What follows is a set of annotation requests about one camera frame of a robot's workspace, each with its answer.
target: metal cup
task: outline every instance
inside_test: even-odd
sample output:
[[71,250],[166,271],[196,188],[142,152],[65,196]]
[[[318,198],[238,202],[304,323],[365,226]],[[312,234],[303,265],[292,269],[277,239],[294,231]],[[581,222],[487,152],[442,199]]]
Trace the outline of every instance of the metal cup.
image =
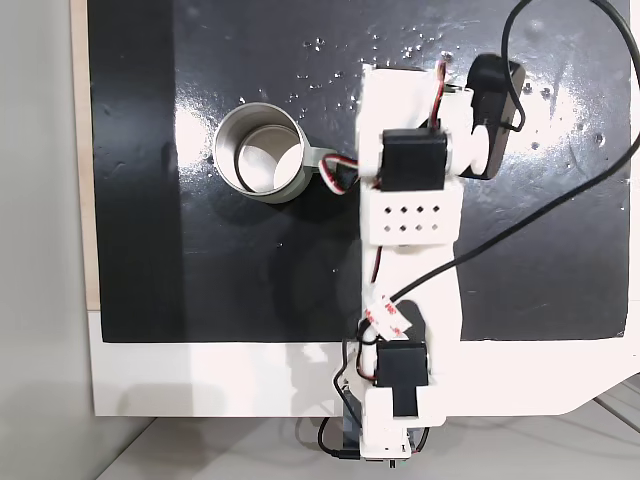
[[232,188],[265,203],[284,203],[302,193],[324,155],[281,108],[247,103],[230,112],[216,132],[213,155]]

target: black cable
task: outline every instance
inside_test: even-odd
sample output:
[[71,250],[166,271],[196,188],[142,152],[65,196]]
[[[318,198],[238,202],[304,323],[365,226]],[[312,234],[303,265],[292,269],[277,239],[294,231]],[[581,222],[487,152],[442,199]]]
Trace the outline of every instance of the black cable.
[[376,380],[376,377],[367,377],[364,373],[362,373],[362,371],[360,370],[360,359],[362,358],[362,344],[363,344],[363,340],[360,340],[358,342],[358,354],[356,355],[356,372],[358,374],[358,376],[360,378],[364,378],[365,380],[369,381],[369,382],[374,382]]
[[357,448],[343,448],[341,450],[334,450],[324,444],[324,430],[329,423],[329,417],[322,419],[320,428],[318,429],[318,446],[327,455],[339,458],[340,460],[360,460],[360,450]]
[[360,320],[360,322],[358,323],[358,328],[356,330],[356,340],[362,345],[375,345],[378,340],[382,338],[380,337],[380,335],[376,335],[376,338],[374,338],[373,340],[364,340],[362,337],[364,336],[364,332],[369,330],[369,327],[371,327],[371,324],[366,319]]
[[[518,13],[520,13],[520,11],[522,11],[524,7],[526,7],[529,3],[531,3],[531,1],[532,0],[521,1],[509,15],[509,19],[507,21],[510,23],[505,25],[505,33],[506,33],[507,41],[508,41],[509,29],[511,28],[511,24],[513,24],[513,20],[515,20],[515,17],[518,15]],[[629,53],[631,55],[631,60],[633,61],[633,66],[636,71],[636,77],[640,82],[640,51],[638,51],[638,46],[636,45],[636,41],[633,37],[633,34],[631,33],[629,25],[627,25],[627,22],[622,17],[622,15],[620,15],[620,13],[609,2],[605,0],[589,0],[589,1],[595,4],[596,6],[598,6],[611,19],[611,21],[615,24],[616,28],[622,35],[622,38],[624,39],[627,45],[627,48],[629,50]],[[507,52],[506,46],[503,43],[502,55],[506,58],[507,53],[508,52]],[[508,79],[507,84],[510,85],[509,92],[512,95],[513,102],[517,105],[519,103],[519,100],[517,98],[517,94],[515,93],[515,89],[513,88],[513,82],[511,80],[511,73],[508,68],[508,62],[505,62],[505,65],[506,65],[505,76]],[[592,179],[587,180],[583,184],[571,189],[567,193],[547,203],[543,207],[539,208],[538,210],[530,214],[528,217],[519,221],[515,225],[507,228],[505,231],[503,231],[502,233],[499,233],[495,237],[487,240],[482,245],[455,258],[454,260],[448,263],[445,263],[444,265],[439,266],[435,270],[432,270],[431,272],[426,273],[425,275],[422,275],[421,277],[417,278],[416,280],[414,280],[413,282],[411,282],[410,284],[408,284],[407,286],[405,286],[404,288],[396,292],[394,295],[392,295],[390,297],[391,301],[395,302],[399,300],[401,297],[409,293],[411,290],[419,287],[420,285],[427,282],[428,280],[431,280],[433,277],[443,272],[446,272],[450,268],[461,265],[477,257],[478,255],[489,250],[494,245],[500,243],[506,238],[509,238],[511,235],[518,233],[520,230],[527,227],[531,223],[535,222],[542,216],[546,215],[554,208],[559,207],[560,205],[566,203],[567,201],[574,198],[575,196],[583,192],[586,192],[591,187],[611,177],[614,173],[616,173],[618,170],[620,170],[622,167],[626,165],[626,163],[633,157],[633,155],[636,153],[639,147],[640,147],[640,135],[636,137],[635,141],[631,144],[629,149],[620,157],[620,159],[618,159],[615,163],[613,163],[613,165],[611,165],[611,167],[606,169],[604,172],[596,175]]]
[[320,424],[320,428],[318,429],[318,446],[320,449],[332,457],[338,456],[338,450],[334,450],[333,448],[329,448],[324,444],[324,429],[327,427],[327,423],[329,423],[329,417],[325,417]]
[[509,61],[509,34],[511,33],[511,27],[513,26],[513,22],[516,20],[516,17],[524,7],[531,3],[531,1],[532,0],[525,0],[518,3],[515,8],[511,10],[511,13],[507,17],[507,21],[504,23],[504,28],[502,29],[502,44],[500,50],[500,55],[502,56],[502,68],[505,72],[504,75],[507,81],[507,89],[509,90],[511,101],[520,114],[520,123],[517,127],[514,127],[511,124],[502,126],[514,132],[520,132],[522,130],[524,123],[527,121],[527,115],[524,112],[524,107],[520,102],[520,97],[518,96],[518,92],[516,92],[516,87],[513,85],[513,78],[511,77],[511,62]]
[[340,367],[340,370],[338,370],[338,373],[336,373],[336,375],[333,377],[333,388],[335,388],[336,392],[338,392],[338,395],[340,395],[340,398],[342,399],[342,403],[344,403],[344,406],[347,407],[347,410],[349,410],[349,413],[351,414],[353,421],[356,422],[360,428],[362,428],[362,422],[356,415],[355,410],[349,403],[349,400],[347,399],[346,395],[342,391],[342,388],[340,388],[340,384],[338,383],[338,381],[340,380],[340,377],[342,376],[342,374],[346,369],[347,369],[347,339],[343,338],[342,339],[342,367]]
[[422,430],[422,436],[420,437],[420,441],[418,442],[418,445],[416,445],[416,448],[413,451],[413,453],[420,453],[422,451],[422,449],[427,443],[427,438],[429,438],[429,427],[425,427]]

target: red wire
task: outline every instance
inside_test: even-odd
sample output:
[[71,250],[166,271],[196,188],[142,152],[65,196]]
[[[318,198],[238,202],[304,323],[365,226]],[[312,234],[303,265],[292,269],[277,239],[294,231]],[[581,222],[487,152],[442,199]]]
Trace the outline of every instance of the red wire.
[[331,170],[329,170],[329,167],[327,166],[327,162],[325,161],[325,159],[323,158],[322,160],[322,165],[321,168],[324,169],[325,173],[327,174],[327,177],[329,178],[329,180],[331,181],[331,183],[333,184],[333,186],[336,188],[336,190],[341,191],[342,193],[345,193],[345,189],[342,188],[340,185],[338,185],[337,180],[333,177],[333,174],[331,173]]
[[440,102],[442,101],[442,95],[444,94],[444,79],[447,73],[447,62],[440,60],[438,62],[438,92],[436,93],[436,99],[433,102],[433,109],[431,110],[431,128],[437,130],[438,128],[438,110],[440,109]]

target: white 3d-printed part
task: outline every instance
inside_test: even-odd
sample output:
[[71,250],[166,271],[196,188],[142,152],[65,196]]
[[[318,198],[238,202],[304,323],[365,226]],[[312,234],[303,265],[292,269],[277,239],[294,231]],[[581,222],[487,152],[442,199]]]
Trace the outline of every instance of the white 3d-printed part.
[[462,186],[457,179],[448,179],[444,190],[369,190],[366,196],[362,235],[372,245],[442,245],[458,239]]

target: wooden edge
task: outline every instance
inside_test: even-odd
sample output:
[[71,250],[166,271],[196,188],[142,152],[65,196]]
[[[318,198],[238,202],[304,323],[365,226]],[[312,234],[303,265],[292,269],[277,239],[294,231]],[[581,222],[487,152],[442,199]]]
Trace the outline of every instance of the wooden edge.
[[91,80],[89,76],[87,0],[70,0],[70,6],[85,295],[87,299],[87,310],[100,310],[98,240],[96,235],[96,210],[93,190],[93,133],[91,124]]

